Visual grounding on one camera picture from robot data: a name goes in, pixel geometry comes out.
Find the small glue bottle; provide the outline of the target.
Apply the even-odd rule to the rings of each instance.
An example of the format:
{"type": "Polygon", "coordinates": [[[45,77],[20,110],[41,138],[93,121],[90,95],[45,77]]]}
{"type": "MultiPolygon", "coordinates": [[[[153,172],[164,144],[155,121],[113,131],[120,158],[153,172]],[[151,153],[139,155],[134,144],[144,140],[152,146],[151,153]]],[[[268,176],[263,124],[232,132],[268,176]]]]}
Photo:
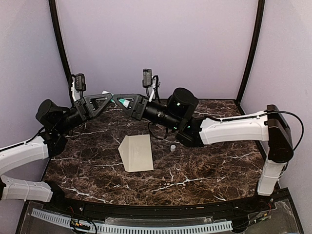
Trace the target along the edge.
{"type": "MultiPolygon", "coordinates": [[[[113,94],[111,92],[108,92],[108,91],[102,91],[102,94],[111,94],[113,96],[113,94]]],[[[111,99],[111,102],[117,104],[120,103],[122,104],[124,107],[128,108],[129,105],[130,105],[130,100],[129,99],[125,99],[125,98],[122,98],[122,97],[117,97],[116,99],[111,99]]]]}

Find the cream envelope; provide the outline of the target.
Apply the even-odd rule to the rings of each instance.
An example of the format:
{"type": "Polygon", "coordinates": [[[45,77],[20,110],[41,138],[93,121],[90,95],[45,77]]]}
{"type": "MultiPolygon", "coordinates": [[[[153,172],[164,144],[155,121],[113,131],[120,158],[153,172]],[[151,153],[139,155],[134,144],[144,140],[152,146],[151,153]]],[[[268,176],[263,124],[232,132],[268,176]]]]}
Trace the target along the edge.
{"type": "Polygon", "coordinates": [[[154,170],[150,135],[125,136],[118,151],[126,172],[154,170]]]}

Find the grey glue bottle cap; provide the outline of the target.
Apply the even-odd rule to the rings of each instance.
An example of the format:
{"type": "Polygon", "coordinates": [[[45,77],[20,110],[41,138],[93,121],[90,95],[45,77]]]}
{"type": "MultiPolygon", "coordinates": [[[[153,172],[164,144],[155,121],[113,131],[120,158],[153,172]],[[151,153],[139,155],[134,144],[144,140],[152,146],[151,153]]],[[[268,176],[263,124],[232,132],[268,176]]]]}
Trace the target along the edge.
{"type": "Polygon", "coordinates": [[[170,146],[170,151],[171,152],[175,152],[176,151],[176,146],[175,145],[171,145],[170,146]]]}

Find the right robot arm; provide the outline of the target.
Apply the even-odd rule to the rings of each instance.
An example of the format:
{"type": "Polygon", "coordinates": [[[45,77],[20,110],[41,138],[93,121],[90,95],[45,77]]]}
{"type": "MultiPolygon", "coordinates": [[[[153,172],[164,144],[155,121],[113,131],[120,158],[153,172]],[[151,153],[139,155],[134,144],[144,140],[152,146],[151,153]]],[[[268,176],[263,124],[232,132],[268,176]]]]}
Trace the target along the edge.
{"type": "Polygon", "coordinates": [[[266,141],[269,152],[265,159],[257,194],[249,200],[249,208],[260,211],[270,196],[288,162],[293,158],[290,127],[283,117],[288,112],[275,105],[254,114],[215,118],[194,117],[199,100],[191,91],[176,88],[167,104],[162,105],[140,94],[113,95],[113,101],[126,115],[138,121],[146,119],[176,133],[176,139],[186,147],[203,147],[229,141],[266,141]]]}

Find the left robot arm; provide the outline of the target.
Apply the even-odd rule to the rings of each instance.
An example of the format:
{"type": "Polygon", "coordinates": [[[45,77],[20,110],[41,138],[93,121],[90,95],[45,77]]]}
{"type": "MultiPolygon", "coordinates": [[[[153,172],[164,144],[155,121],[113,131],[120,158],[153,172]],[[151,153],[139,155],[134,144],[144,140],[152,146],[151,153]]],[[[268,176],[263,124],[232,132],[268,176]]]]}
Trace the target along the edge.
{"type": "Polygon", "coordinates": [[[97,118],[110,104],[112,94],[85,96],[72,108],[57,106],[46,99],[39,106],[36,119],[42,128],[29,140],[0,150],[0,198],[49,202],[57,212],[69,208],[63,190],[52,181],[27,181],[6,176],[12,169],[27,163],[61,154],[67,143],[66,134],[75,127],[97,118]]]}

